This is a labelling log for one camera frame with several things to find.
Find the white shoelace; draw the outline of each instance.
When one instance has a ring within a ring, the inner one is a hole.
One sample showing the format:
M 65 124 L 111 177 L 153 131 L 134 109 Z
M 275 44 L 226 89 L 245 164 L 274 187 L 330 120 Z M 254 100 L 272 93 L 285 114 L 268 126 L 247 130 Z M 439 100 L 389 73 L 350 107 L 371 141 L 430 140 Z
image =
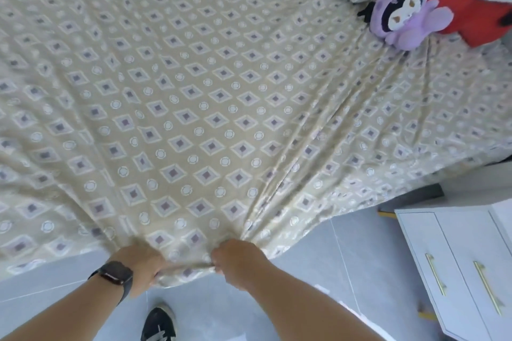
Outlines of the white shoelace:
M 146 341 L 167 341 L 167 337 L 164 336 L 165 330 L 160 330 L 160 325 L 158 325 L 158 333 L 152 335 Z

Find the plush toy ear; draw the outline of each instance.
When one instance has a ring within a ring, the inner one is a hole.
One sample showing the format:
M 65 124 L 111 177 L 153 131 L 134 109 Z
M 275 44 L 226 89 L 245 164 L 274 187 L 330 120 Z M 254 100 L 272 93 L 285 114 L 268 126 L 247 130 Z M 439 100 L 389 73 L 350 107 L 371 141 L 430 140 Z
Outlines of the plush toy ear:
M 365 17 L 365 23 L 369 23 L 372 18 L 373 8 L 375 7 L 375 2 L 369 2 L 364 10 L 361 10 L 357 13 L 358 17 Z
M 512 9 L 498 21 L 501 27 L 512 26 Z

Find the watch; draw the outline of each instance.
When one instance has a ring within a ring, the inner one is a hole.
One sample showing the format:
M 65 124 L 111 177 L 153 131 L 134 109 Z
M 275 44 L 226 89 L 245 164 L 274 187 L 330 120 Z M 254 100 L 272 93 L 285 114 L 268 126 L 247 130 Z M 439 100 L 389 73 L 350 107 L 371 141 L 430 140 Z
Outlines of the watch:
M 94 271 L 88 279 L 91 279 L 96 274 L 99 274 L 99 276 L 108 280 L 110 283 L 117 286 L 123 286 L 125 292 L 123 293 L 123 297 L 119 303 L 121 303 L 130 293 L 131 284 L 133 283 L 133 271 L 130 268 L 125 267 L 121 262 L 113 261 L 105 263 Z

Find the beige patterned bed sheet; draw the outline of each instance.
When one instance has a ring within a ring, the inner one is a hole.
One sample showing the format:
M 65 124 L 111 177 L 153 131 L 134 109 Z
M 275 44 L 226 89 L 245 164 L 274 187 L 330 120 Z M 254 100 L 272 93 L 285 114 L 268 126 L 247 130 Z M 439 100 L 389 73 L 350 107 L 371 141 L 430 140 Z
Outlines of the beige patterned bed sheet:
M 0 277 L 141 237 L 161 284 L 238 237 L 510 154 L 512 58 L 383 44 L 346 0 L 0 0 Z

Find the hand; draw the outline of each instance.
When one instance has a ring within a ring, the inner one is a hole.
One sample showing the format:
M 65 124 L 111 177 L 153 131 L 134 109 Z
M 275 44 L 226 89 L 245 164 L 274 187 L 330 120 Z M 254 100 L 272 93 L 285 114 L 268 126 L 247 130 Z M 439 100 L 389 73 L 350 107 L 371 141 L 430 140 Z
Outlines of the hand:
M 113 254 L 107 262 L 118 261 L 133 271 L 133 283 L 130 297 L 144 293 L 155 281 L 155 275 L 166 266 L 162 254 L 147 244 L 123 247 Z
M 253 243 L 227 240 L 211 252 L 215 272 L 224 274 L 226 282 L 241 291 L 265 270 L 274 267 L 265 254 Z

